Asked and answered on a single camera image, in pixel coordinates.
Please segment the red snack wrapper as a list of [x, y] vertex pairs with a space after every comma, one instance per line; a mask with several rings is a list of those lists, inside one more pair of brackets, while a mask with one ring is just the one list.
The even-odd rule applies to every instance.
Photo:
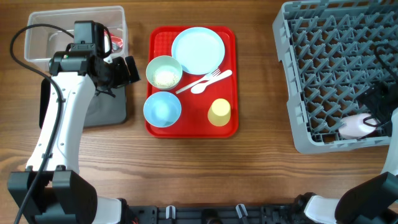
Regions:
[[117, 52], [123, 49], [123, 39], [111, 34], [112, 51]]

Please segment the yellow plastic cup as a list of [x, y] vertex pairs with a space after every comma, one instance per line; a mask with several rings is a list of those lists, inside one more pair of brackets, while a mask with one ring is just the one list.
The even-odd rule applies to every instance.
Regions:
[[212, 102], [208, 110], [208, 120], [213, 126], [225, 126], [231, 118], [231, 105], [224, 98]]

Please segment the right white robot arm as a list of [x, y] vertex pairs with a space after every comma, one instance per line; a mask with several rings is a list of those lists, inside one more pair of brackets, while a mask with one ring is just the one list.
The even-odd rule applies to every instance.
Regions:
[[357, 100], [381, 124], [391, 124], [391, 141], [382, 172], [340, 199], [312, 195], [304, 214], [315, 223], [397, 223], [389, 206], [397, 202], [397, 84], [374, 85]]

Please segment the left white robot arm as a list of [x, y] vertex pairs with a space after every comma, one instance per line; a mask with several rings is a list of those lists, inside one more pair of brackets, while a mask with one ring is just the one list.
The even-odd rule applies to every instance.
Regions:
[[49, 101], [38, 143], [22, 172], [12, 172], [7, 188], [19, 206], [16, 221], [29, 223], [138, 223], [123, 198], [98, 196], [79, 174], [78, 155], [92, 98], [138, 82], [132, 57], [116, 57], [107, 27], [75, 22], [73, 42], [55, 53], [44, 78]]

